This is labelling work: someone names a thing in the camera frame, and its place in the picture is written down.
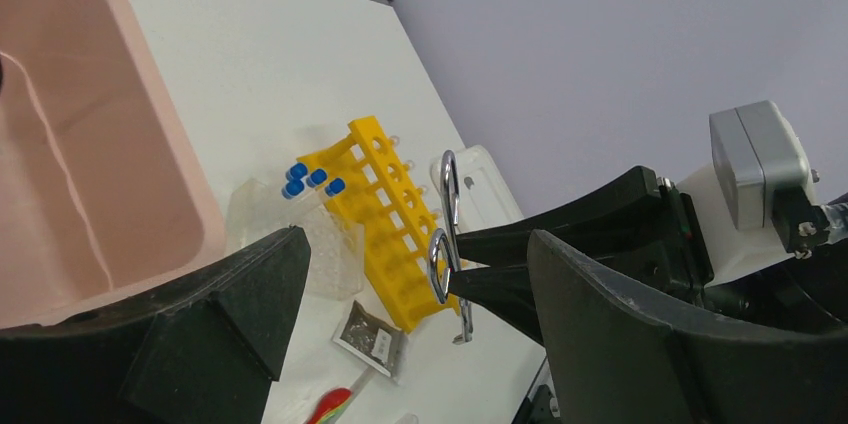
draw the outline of yellow test tube rack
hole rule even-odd
[[[421,189],[409,178],[377,118],[356,119],[348,127],[347,137],[298,161],[344,179],[347,189],[326,206],[365,226],[365,275],[389,316],[409,333],[423,318],[447,307],[458,312],[455,297],[446,305],[436,301],[422,270],[436,222]]]

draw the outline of table surface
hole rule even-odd
[[[394,11],[365,0],[130,0],[209,184],[224,212],[230,193],[376,115],[428,176],[448,148],[464,147]],[[370,286],[359,299],[387,317]],[[331,342],[348,302],[306,295],[282,379],[263,422],[302,423],[320,396],[351,385],[365,364]],[[507,423],[544,351],[484,309],[474,341],[454,346],[459,319],[442,312],[410,336],[395,384],[376,376],[341,422]]]

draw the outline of metal hook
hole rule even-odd
[[[430,277],[430,286],[433,288],[436,299],[440,304],[444,304],[447,302],[450,292],[451,273],[462,270],[459,250],[456,246],[456,226],[459,224],[459,177],[456,170],[456,156],[453,151],[447,150],[442,155],[441,178],[445,229],[436,229],[430,237],[427,271]],[[440,254],[443,254],[447,264],[441,280],[438,270]],[[471,303],[466,299],[459,299],[459,313],[462,320],[462,333],[454,338],[454,344],[471,341],[471,333],[474,332],[471,321]]]

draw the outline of blue test tube cap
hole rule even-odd
[[[286,179],[290,181],[297,181],[303,179],[309,174],[309,168],[306,167],[306,164],[302,162],[298,162],[293,165],[288,171],[286,171]]]
[[[336,196],[338,194],[341,194],[341,192],[344,191],[344,189],[345,189],[344,180],[342,180],[342,178],[340,178],[340,177],[337,177],[337,178],[333,179],[332,181],[330,181],[329,184],[327,184],[327,195],[330,196],[330,197]]]
[[[286,199],[294,199],[298,194],[303,192],[305,189],[303,182],[297,181],[289,181],[285,187],[283,187],[283,197]]]
[[[306,185],[309,187],[318,187],[327,180],[327,171],[324,169],[315,169],[315,172],[306,178]]]

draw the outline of pink bin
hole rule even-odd
[[[128,0],[0,0],[0,328],[222,257],[223,219]]]

